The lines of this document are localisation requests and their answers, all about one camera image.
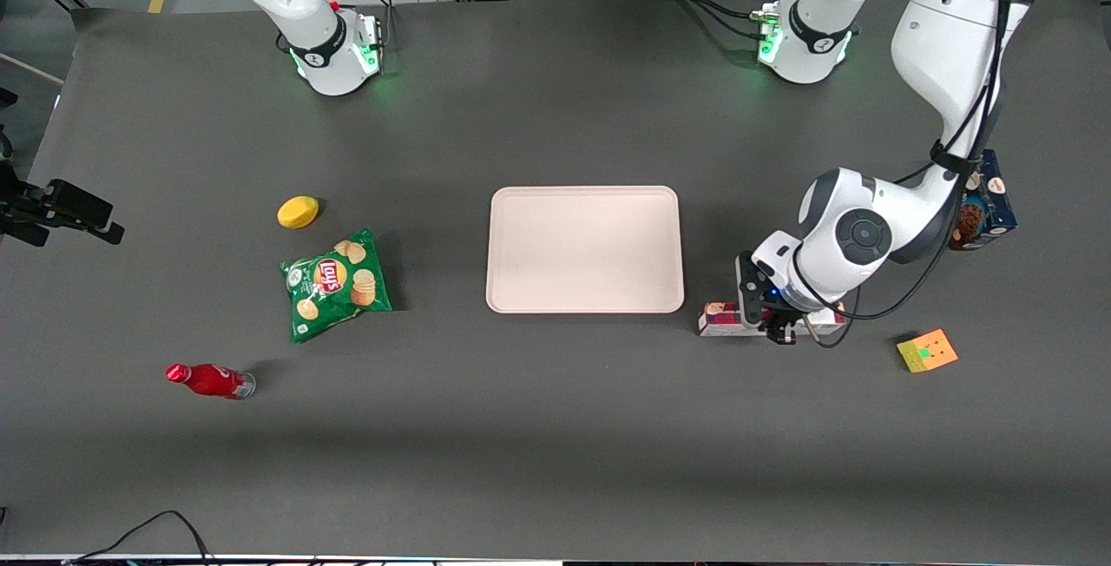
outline box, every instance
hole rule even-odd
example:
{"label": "box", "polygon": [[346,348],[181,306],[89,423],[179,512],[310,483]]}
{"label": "box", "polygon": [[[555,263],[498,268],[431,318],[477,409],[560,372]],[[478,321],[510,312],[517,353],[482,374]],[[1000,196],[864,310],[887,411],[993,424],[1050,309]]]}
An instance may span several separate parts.
{"label": "box", "polygon": [[[744,325],[741,306],[734,301],[711,301],[702,306],[698,317],[699,336],[763,336],[761,329]],[[829,336],[845,324],[847,319],[840,312],[829,308],[810,314],[810,324],[814,326],[818,336]],[[794,332],[799,337],[810,338],[802,322],[795,325]]]}
{"label": "box", "polygon": [[1019,227],[994,150],[983,150],[980,169],[964,188],[949,249],[974,251]]}
{"label": "box", "polygon": [[949,338],[940,329],[933,329],[930,334],[900,342],[895,347],[911,373],[933,370],[957,359],[957,351],[953,351]]}

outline red bottle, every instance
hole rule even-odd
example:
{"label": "red bottle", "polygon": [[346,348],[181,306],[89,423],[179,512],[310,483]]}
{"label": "red bottle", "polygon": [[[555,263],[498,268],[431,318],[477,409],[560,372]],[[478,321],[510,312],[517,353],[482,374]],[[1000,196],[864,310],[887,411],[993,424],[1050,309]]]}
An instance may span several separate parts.
{"label": "red bottle", "polygon": [[184,384],[198,395],[246,399],[254,393],[254,376],[216,365],[186,366],[172,364],[166,369],[166,377],[174,384]]}

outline green chip bag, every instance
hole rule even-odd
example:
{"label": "green chip bag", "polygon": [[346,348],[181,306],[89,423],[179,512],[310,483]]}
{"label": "green chip bag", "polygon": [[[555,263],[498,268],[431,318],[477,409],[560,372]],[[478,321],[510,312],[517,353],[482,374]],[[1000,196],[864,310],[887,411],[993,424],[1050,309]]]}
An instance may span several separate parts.
{"label": "green chip bag", "polygon": [[293,301],[290,341],[304,342],[366,310],[392,310],[370,230],[358,230],[328,254],[281,264]]}

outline white tray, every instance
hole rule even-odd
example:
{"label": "white tray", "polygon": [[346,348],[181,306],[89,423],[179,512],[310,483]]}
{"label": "white tray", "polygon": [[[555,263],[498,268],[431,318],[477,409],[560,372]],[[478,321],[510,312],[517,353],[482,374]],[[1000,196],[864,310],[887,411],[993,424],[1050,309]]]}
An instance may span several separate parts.
{"label": "white tray", "polygon": [[487,304],[502,314],[678,310],[679,198],[662,186],[499,190]]}

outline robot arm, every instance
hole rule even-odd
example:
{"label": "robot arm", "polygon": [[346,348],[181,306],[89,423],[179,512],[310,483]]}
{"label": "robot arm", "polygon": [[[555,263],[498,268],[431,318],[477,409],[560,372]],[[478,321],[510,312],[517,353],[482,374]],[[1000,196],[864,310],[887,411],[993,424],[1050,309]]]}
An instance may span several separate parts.
{"label": "robot arm", "polygon": [[779,0],[753,13],[769,41],[757,60],[784,80],[810,85],[844,59],[850,27],[864,0]]}
{"label": "robot arm", "polygon": [[[998,95],[998,58],[1032,1],[911,0],[891,52],[903,80],[941,113],[935,163],[915,187],[849,169],[814,180],[799,209],[801,239],[777,231],[738,259],[749,325],[790,342],[795,320],[844,297],[889,258],[905,264],[943,247],[957,195],[987,136],[981,120]],[[1007,4],[1003,12],[997,3]],[[1005,29],[997,57],[1000,16]],[[760,320],[761,309],[775,314],[771,325]]]}
{"label": "robot arm", "polygon": [[339,96],[379,71],[380,29],[372,17],[328,0],[251,0],[289,41],[298,73],[317,92]]}

